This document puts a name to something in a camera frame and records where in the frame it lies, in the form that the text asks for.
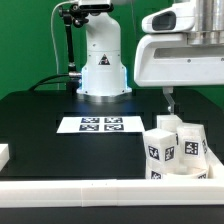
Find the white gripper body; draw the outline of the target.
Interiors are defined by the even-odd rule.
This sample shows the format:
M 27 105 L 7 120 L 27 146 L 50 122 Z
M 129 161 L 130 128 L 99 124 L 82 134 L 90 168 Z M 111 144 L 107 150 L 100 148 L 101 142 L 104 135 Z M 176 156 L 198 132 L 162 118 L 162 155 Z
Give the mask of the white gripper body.
M 224 84 L 224 45 L 190 46 L 182 33 L 145 35 L 136 50 L 134 81 L 140 87 Z

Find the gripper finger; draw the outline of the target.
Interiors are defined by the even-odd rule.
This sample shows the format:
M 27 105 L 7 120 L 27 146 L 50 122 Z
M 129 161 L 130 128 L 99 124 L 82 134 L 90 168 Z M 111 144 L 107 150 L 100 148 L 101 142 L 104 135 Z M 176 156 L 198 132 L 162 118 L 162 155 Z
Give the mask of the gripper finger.
M 175 101 L 172 98 L 172 94 L 173 94 L 173 88 L 172 87 L 163 87 L 163 95 L 165 96 L 169 106 L 168 106 L 168 111 L 173 114 L 174 113 L 174 109 L 175 109 Z

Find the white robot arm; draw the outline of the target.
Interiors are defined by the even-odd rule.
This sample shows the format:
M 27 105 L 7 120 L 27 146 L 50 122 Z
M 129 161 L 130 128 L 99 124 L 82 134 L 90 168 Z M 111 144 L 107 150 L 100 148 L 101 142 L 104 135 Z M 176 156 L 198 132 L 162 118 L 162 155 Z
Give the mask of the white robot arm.
M 120 59 L 120 27 L 103 0 L 78 4 L 89 13 L 87 63 L 81 92 L 100 100 L 127 90 Z M 175 112 L 175 86 L 224 84 L 224 0 L 181 0 L 142 20 L 145 36 L 137 45 L 134 81 L 161 87 Z

